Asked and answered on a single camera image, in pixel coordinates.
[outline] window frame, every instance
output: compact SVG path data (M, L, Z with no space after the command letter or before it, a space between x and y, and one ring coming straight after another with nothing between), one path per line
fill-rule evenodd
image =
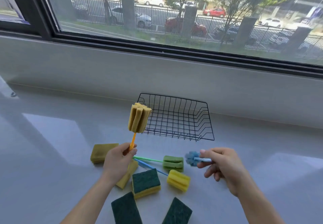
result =
M48 4L49 0L15 1L24 18L30 23L31 30L26 33L24 31L15 30L14 28L11 29L8 26L7 30L0 30L0 34L16 35L24 38L40 38L41 40L60 44L323 79L323 66L314 64L293 63L253 56L197 50L187 47L93 36L89 34L60 32L59 22L53 14L51 5ZM8 22L8 25L10 24L17 25L18 23Z

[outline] fence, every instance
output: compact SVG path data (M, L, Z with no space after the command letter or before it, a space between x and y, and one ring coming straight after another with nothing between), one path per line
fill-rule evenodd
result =
M57 8L55 0L50 1L55 11ZM106 24L104 0L71 1L77 12L78 21L92 24ZM118 0L107 0L107 2L110 6L110 20L112 24L122 26L123 14L121 2ZM136 3L135 10L138 30L156 34L178 34L185 14L183 10L178 22L176 18L179 16L179 11L169 7L146 6ZM230 28L224 40L226 43L234 41L240 22L241 20L234 19L230 23ZM192 39L220 42L221 35L218 33L224 30L225 24L226 18L197 15L195 25L192 29ZM255 50L280 51L281 47L271 44L271 38L281 31L293 33L293 30L282 28L254 26L245 47ZM323 57L323 37L309 35L300 46L298 55L309 58Z

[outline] blue sponge brush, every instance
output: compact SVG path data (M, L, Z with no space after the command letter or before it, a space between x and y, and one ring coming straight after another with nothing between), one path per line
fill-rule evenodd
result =
M198 162L212 162L210 158L200 158L200 154L196 151L190 151L188 154L185 154L186 163L191 166L197 166Z

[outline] right hand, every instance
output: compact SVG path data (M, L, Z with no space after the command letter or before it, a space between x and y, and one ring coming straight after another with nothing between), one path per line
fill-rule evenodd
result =
M212 162L200 162L198 168L210 167L204 173L204 177L214 176L216 181L223 178L228 189L234 196L238 196L239 190L245 185L253 185L254 182L247 169L242 164L237 153L229 148L212 148L200 150L200 157L211 158Z

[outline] black wire basket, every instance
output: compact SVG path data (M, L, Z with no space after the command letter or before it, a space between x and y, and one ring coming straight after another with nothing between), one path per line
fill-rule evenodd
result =
M152 109L143 133L214 140L207 103L148 93L140 93L138 102Z

